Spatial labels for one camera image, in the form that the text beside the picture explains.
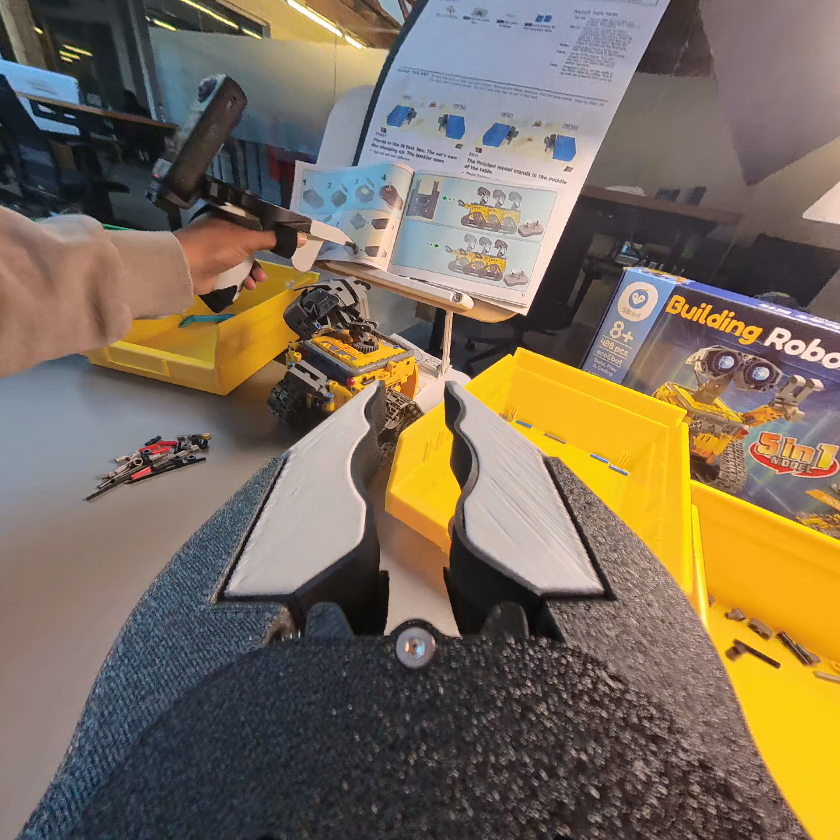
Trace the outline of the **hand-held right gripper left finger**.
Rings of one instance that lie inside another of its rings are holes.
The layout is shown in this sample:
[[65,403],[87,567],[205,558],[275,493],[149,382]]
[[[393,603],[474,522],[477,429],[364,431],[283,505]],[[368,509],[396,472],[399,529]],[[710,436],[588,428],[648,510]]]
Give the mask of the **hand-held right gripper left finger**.
[[288,449],[235,553],[224,599],[353,599],[375,588],[368,484],[381,465],[384,420],[376,383]]

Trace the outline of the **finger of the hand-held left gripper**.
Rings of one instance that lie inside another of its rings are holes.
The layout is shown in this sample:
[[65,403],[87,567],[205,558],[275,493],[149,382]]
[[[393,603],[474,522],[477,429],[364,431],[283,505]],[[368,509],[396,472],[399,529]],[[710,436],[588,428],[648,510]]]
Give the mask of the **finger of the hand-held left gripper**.
[[342,247],[352,255],[359,252],[359,247],[341,228],[326,224],[320,220],[311,220],[308,227],[308,251],[315,256],[325,243]]

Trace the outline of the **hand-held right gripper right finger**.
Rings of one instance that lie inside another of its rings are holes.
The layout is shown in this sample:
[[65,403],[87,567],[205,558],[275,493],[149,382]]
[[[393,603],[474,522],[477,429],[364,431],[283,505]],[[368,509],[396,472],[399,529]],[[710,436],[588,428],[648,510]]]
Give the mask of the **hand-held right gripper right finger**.
[[603,597],[543,451],[456,382],[446,384],[444,414],[460,491],[453,581],[475,583],[477,599]]

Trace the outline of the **building instruction booklet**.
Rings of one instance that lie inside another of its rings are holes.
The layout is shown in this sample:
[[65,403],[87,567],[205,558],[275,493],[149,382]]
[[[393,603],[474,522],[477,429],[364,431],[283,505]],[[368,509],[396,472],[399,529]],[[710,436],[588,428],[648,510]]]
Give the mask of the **building instruction booklet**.
[[343,231],[319,257],[420,280],[526,312],[561,231],[553,190],[405,163],[298,162],[290,209]]

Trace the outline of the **yellow tracked toy robot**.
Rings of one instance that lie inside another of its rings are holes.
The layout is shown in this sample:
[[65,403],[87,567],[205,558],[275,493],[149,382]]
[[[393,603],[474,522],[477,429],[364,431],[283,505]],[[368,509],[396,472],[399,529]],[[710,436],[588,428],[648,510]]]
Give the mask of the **yellow tracked toy robot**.
[[284,427],[306,433],[366,387],[382,383],[385,420],[378,442],[381,464],[388,466],[400,434],[424,411],[414,399],[420,384],[414,351],[365,315],[370,288],[338,278],[300,290],[283,313],[296,338],[277,358],[286,373],[267,405]]

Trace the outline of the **pile of black brick parts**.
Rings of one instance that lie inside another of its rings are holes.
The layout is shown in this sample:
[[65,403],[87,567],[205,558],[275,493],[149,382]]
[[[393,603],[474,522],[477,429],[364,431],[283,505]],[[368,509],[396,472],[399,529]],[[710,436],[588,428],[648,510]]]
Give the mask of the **pile of black brick parts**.
[[153,437],[133,452],[114,459],[115,467],[100,476],[96,489],[85,501],[93,501],[110,490],[133,486],[142,480],[204,463],[212,436],[186,434],[172,439]]

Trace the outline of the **yellow storage bin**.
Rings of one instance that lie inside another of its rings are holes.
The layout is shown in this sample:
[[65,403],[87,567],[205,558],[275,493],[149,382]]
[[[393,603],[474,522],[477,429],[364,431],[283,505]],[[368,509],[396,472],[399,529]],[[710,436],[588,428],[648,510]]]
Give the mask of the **yellow storage bin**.
[[214,314],[199,298],[183,314],[134,320],[120,341],[86,352],[101,367],[226,395],[282,355],[297,335],[283,313],[300,290],[319,280],[316,271],[298,272],[264,263],[266,282],[244,290],[224,313],[235,317],[217,325],[179,329],[190,314]]
[[[561,459],[645,542],[684,593],[694,589],[688,426],[685,412],[593,374],[519,349],[481,372],[466,390],[546,455]],[[517,425],[521,419],[532,428]],[[567,443],[545,437],[555,434]],[[436,406],[398,440],[385,509],[447,552],[459,485],[453,437]],[[622,476],[593,459],[604,456]]]
[[[707,626],[754,741],[812,838],[839,838],[838,540],[697,482],[699,546],[709,599]],[[764,640],[724,613],[737,607],[773,629]],[[819,656],[805,667],[776,637],[784,631]],[[777,659],[730,661],[733,639]]]

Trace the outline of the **person's left forearm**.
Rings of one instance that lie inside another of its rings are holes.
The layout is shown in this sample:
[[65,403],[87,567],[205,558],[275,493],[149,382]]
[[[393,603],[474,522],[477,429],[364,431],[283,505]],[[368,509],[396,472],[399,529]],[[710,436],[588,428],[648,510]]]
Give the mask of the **person's left forearm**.
[[107,347],[133,320],[175,314],[193,297],[171,233],[1,210],[1,376]]

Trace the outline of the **wooden background desk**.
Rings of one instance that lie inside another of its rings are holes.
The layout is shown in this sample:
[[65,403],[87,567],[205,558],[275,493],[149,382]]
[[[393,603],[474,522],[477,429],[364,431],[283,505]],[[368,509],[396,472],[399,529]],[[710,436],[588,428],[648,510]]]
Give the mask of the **wooden background desk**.
[[44,93],[14,90],[26,103],[34,121],[46,135],[62,165],[92,172],[101,163],[122,163],[125,152],[139,140],[157,151],[175,131],[175,125],[141,114],[114,111]]

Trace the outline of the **person's left hand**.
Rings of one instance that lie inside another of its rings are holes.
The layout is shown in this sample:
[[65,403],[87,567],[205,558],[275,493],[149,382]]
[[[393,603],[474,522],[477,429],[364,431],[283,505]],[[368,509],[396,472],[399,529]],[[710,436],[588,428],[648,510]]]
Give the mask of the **person's left hand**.
[[253,230],[211,213],[174,232],[190,271],[193,292],[202,296],[215,290],[217,276],[248,263],[243,287],[252,291],[266,281],[265,271],[254,267],[258,252],[277,245],[277,231]]

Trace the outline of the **white book stand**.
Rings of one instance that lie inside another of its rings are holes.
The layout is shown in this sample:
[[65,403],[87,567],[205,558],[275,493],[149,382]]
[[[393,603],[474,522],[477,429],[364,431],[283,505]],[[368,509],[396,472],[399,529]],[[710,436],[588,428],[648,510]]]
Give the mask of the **white book stand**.
[[[364,118],[371,103],[373,90],[372,86],[353,88],[342,95],[332,107],[318,153],[320,165],[338,166],[352,162],[363,134]],[[425,362],[418,364],[419,380],[414,400],[425,413],[443,401],[447,381],[455,381],[462,385],[469,382],[466,373],[455,371],[450,364],[454,316],[458,314],[483,323],[504,322],[513,317],[513,311],[490,301],[447,290],[422,280],[390,275],[380,269],[325,259],[318,260],[316,267],[335,275],[364,280],[374,287],[444,311],[442,349],[421,352]]]

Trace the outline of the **robot kit box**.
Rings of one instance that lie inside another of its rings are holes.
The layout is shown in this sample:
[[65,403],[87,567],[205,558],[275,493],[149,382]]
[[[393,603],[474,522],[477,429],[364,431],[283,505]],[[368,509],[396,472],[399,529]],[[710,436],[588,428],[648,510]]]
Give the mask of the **robot kit box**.
[[693,480],[838,539],[838,322],[627,267],[581,368],[683,410]]

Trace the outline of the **white paper sign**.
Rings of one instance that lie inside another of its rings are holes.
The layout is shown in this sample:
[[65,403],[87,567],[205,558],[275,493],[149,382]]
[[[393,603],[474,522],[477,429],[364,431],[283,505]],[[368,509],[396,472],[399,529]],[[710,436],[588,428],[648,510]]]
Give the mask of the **white paper sign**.
[[551,261],[668,5],[417,2],[374,87],[355,163],[553,190]]

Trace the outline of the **black brick beam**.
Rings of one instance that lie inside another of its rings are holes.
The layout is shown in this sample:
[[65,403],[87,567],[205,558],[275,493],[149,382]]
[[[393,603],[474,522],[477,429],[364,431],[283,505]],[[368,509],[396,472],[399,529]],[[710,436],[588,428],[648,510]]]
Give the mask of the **black brick beam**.
[[733,639],[731,645],[725,651],[726,658],[728,658],[731,662],[735,662],[746,655],[758,659],[773,669],[781,669],[781,663],[777,659],[737,638]]
[[779,631],[776,637],[780,643],[788,650],[798,662],[805,667],[816,667],[821,664],[822,660],[819,656],[808,650],[802,644],[796,642],[788,633]]

